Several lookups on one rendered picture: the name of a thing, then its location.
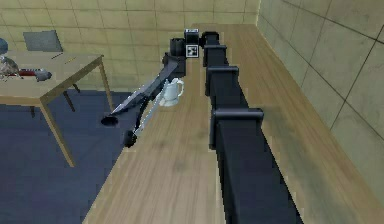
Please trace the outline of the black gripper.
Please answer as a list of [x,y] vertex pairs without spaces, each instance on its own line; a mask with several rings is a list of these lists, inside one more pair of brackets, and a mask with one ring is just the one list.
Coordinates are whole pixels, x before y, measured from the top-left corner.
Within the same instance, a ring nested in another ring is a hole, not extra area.
[[119,123],[119,116],[139,105],[134,128],[123,133],[124,147],[130,148],[136,143],[146,124],[151,119],[153,112],[158,108],[168,79],[170,77],[182,78],[185,76],[185,40],[183,38],[172,38],[169,43],[169,51],[165,52],[162,58],[164,67],[156,78],[134,91],[109,115],[106,115],[101,120],[101,123],[105,126],[116,126]]

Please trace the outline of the white mug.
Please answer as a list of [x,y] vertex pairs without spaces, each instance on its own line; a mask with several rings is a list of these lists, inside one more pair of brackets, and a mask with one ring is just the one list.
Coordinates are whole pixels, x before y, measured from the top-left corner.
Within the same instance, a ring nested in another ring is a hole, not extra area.
[[174,78],[167,86],[163,97],[160,100],[160,105],[163,107],[175,106],[179,102],[179,98],[184,93],[184,81],[179,78]]

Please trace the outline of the wooden table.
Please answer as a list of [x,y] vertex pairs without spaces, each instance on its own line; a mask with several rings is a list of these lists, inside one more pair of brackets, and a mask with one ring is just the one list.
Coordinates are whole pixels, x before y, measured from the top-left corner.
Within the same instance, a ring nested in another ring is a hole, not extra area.
[[[96,67],[99,68],[105,88],[110,110],[113,110],[112,96],[103,64],[102,54],[63,54],[55,59],[52,57],[61,52],[11,51],[8,56],[21,68],[44,68],[52,77],[47,81],[37,82],[32,79],[10,78],[0,81],[0,105],[19,105],[38,107],[52,131],[62,154],[70,167],[75,166],[72,153],[68,148],[62,133],[54,120],[48,104],[56,97],[67,91],[73,84],[84,78]],[[75,60],[64,64],[69,59]]]

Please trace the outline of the red and grey object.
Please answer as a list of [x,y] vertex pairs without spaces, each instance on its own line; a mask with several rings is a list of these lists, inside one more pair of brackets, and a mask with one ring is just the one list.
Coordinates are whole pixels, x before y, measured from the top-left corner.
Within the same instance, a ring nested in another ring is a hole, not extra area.
[[33,76],[37,82],[46,81],[52,77],[52,74],[45,69],[20,69],[20,76]]

